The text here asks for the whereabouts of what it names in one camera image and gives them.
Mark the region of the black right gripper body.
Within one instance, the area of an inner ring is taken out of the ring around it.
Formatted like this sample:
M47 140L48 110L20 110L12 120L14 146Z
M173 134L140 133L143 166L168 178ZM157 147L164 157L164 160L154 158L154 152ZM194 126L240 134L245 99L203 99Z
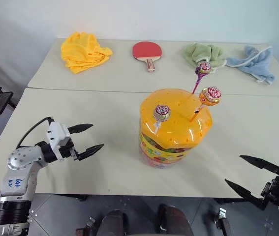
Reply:
M267 182L261 196L263 197L261 210L265 210L268 203L273 203L279 207L279 181Z

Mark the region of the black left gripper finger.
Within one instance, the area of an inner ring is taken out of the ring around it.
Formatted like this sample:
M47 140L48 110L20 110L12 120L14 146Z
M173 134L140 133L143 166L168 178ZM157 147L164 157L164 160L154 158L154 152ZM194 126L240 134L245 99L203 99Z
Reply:
M95 145L95 146L92 146L88 149L86 149L85 152L82 152L82 153L78 153L77 154L77 159L79 161L81 160L84 160L90 156L93 156L94 154L96 154L101 148L103 148L104 144L99 144L99 145Z
M68 128L68 131L70 134L74 134L74 133L80 133L83 131L86 131L87 129L93 127L92 124L89 123L84 123L84 124L78 124L78 125L74 125L72 127Z

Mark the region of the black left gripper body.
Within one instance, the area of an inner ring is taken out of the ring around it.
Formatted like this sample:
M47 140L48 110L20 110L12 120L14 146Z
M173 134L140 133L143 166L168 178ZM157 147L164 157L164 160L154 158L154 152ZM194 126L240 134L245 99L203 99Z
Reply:
M70 138L64 146L60 146L59 152L62 158L72 157L73 160L78 160L78 152L74 147L74 143Z

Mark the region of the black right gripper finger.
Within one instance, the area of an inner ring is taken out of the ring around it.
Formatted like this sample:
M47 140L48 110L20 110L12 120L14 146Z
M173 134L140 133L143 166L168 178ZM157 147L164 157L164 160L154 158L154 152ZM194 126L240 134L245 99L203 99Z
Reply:
M258 207L259 209L265 209L265 204L264 204L264 200L259 199L255 196L253 196L251 194L250 191L248 191L247 189L241 187L240 185L231 182L227 179L225 179L225 182L239 195L241 196L244 200L252 203L253 205L255 205L256 207Z
M252 157L249 155L240 155L240 157L260 169L266 169L274 174L279 175L279 166L277 166L273 163L270 163L264 159Z

